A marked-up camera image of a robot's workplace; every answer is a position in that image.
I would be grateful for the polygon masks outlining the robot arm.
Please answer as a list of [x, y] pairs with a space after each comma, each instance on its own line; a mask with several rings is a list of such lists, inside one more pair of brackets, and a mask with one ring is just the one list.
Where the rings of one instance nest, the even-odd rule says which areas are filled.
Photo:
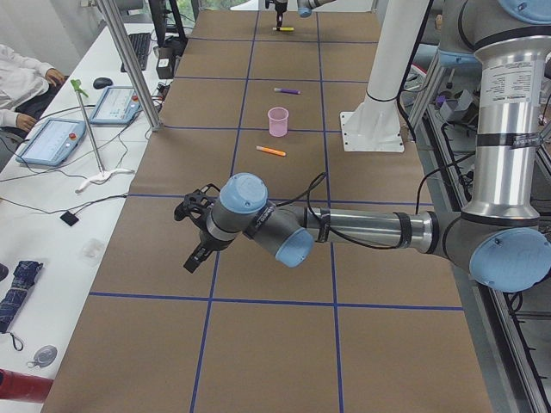
[[[334, 0], [298, 0], [297, 10], [300, 17], [308, 17], [312, 14], [314, 9], [332, 3], [333, 1]], [[283, 28], [284, 14], [288, 11], [288, 0], [264, 0], [265, 9], [268, 9], [271, 5], [274, 5], [276, 12], [275, 30], [280, 31]]]
[[340, 106], [359, 94], [360, 73], [372, 65], [376, 16], [324, 13], [298, 29], [278, 34], [264, 12], [201, 12], [176, 86], [177, 182], [189, 191], [229, 172], [257, 174], [282, 205], [269, 221], [275, 228], [306, 220], [307, 206], [330, 208], [337, 258], [316, 232], [302, 233], [290, 266], [239, 236], [194, 273], [177, 270], [176, 293], [205, 299], [216, 284], [223, 297], [304, 299], [312, 288], [312, 300], [327, 299], [331, 268], [346, 299], [421, 281], [447, 288], [444, 259], [396, 247], [399, 216], [412, 211], [422, 175], [416, 146], [347, 152], [337, 131]]

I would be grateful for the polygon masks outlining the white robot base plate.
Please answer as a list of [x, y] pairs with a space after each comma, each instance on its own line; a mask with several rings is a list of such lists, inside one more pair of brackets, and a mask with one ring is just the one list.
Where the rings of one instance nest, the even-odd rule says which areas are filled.
[[404, 151], [399, 93], [430, 9], [429, 0], [388, 2], [365, 98], [355, 111], [340, 114], [346, 151]]

